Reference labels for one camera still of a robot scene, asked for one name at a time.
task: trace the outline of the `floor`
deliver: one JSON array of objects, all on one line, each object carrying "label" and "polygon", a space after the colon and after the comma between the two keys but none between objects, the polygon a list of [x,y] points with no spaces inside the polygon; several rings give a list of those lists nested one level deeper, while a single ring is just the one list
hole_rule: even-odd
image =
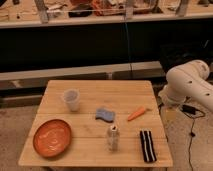
[{"label": "floor", "polygon": [[[206,117],[196,119],[191,145],[191,162],[194,171],[213,170],[213,114],[199,104],[189,102],[206,113]],[[39,167],[20,167],[18,159],[24,146],[25,139],[34,120],[38,105],[0,108],[0,170],[1,171],[42,171]],[[188,147],[190,129],[193,120],[179,110],[161,108],[161,117],[168,137],[168,143],[174,160],[174,167],[167,171],[190,171]],[[54,168],[54,170],[85,170]],[[120,169],[93,168],[88,170],[112,171]]]}]

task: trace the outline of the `blue sponge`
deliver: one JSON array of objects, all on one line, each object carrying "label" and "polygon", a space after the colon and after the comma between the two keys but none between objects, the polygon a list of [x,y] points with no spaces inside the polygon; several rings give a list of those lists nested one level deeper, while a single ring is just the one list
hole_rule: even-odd
[{"label": "blue sponge", "polygon": [[115,118],[115,113],[112,111],[108,111],[104,108],[99,108],[96,110],[95,119],[102,119],[103,121],[112,123]]}]

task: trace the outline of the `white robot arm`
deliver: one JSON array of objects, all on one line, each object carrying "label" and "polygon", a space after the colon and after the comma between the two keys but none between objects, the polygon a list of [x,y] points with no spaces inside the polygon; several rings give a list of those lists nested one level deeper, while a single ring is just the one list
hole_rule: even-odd
[{"label": "white robot arm", "polygon": [[209,73],[208,65],[201,60],[171,68],[166,74],[168,84],[159,92],[162,102],[171,107],[191,97],[213,113],[213,85],[205,81]]}]

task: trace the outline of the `plastic cup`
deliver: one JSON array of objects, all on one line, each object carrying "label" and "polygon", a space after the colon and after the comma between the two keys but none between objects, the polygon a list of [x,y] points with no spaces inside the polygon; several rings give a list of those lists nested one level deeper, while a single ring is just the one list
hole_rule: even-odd
[{"label": "plastic cup", "polygon": [[72,112],[76,112],[79,109],[79,91],[69,89],[63,92],[62,100],[66,103],[67,107]]}]

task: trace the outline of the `bottle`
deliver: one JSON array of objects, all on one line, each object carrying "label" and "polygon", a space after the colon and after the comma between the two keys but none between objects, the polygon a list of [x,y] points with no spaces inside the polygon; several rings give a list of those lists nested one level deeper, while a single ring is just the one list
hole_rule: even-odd
[{"label": "bottle", "polygon": [[111,125],[107,130],[107,143],[110,151],[118,149],[119,131],[116,125]]}]

